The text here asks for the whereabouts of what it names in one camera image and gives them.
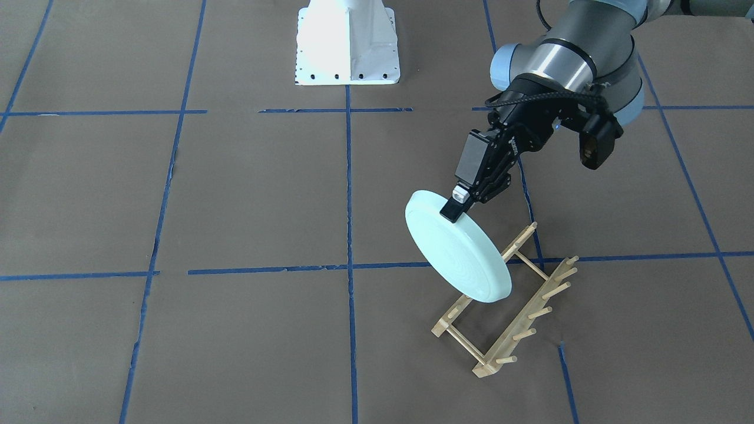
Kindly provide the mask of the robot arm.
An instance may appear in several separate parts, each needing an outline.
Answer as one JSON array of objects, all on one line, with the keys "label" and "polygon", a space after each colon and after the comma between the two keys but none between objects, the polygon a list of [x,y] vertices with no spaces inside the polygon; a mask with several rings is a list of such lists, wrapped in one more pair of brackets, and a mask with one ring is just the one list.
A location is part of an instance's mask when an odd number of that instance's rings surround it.
[{"label": "robot arm", "polygon": [[752,19],[752,2],[571,1],[533,43],[501,46],[490,66],[498,94],[485,102],[488,128],[469,132],[441,216],[455,223],[506,190],[520,155],[541,150],[559,124],[577,133],[582,166],[598,169],[643,109],[632,32],[668,15]]}]

